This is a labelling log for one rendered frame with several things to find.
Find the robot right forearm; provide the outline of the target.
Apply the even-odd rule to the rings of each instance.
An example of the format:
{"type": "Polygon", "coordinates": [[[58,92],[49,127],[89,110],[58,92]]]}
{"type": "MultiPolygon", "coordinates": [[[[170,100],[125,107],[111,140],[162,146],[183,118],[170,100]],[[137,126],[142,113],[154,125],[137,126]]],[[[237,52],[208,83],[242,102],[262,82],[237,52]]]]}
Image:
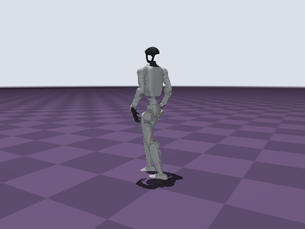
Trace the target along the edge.
{"type": "Polygon", "coordinates": [[[169,97],[171,96],[172,91],[170,93],[164,93],[164,97],[162,102],[160,103],[161,107],[168,103],[169,97]]]}

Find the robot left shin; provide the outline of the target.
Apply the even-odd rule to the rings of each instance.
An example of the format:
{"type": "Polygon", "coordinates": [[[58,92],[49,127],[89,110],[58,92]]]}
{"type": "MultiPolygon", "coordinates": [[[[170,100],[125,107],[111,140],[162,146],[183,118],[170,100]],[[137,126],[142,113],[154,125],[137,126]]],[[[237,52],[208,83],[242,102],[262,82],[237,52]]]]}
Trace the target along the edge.
{"type": "Polygon", "coordinates": [[[150,144],[150,147],[148,147],[150,156],[152,158],[152,161],[155,165],[155,168],[158,172],[158,175],[162,175],[163,169],[162,169],[162,158],[161,158],[161,151],[157,149],[157,145],[155,143],[150,144]]]}

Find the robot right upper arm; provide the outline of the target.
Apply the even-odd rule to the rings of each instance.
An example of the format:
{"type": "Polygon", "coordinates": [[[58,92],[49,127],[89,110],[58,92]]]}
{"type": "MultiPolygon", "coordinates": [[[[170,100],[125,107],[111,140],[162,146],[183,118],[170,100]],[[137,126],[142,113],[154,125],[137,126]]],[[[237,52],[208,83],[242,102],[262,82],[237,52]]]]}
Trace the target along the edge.
{"type": "Polygon", "coordinates": [[[162,69],[163,69],[163,83],[166,85],[166,87],[164,88],[164,92],[170,93],[172,91],[172,86],[168,77],[168,71],[165,68],[162,69]]]}

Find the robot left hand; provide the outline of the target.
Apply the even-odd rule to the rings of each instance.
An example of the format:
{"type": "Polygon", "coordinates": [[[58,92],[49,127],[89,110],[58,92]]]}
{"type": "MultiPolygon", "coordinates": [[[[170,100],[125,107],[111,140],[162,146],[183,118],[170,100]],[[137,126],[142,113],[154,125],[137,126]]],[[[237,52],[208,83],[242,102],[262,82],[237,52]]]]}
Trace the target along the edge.
{"type": "Polygon", "coordinates": [[[131,112],[132,112],[132,115],[133,115],[135,121],[139,123],[139,122],[141,121],[141,120],[139,120],[139,119],[141,119],[141,118],[139,118],[139,117],[137,116],[137,114],[139,114],[139,113],[136,112],[136,110],[134,109],[134,107],[131,108],[131,112]]]}

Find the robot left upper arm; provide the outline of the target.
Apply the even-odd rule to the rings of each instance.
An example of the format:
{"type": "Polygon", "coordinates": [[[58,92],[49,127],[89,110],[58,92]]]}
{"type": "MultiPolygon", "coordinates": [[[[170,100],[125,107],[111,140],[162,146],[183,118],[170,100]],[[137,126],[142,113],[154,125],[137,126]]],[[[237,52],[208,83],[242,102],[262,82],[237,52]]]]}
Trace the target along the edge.
{"type": "Polygon", "coordinates": [[[144,95],[146,90],[145,90],[145,75],[147,74],[147,67],[140,68],[137,70],[137,75],[138,75],[138,84],[139,88],[141,89],[140,95],[144,95]]]}

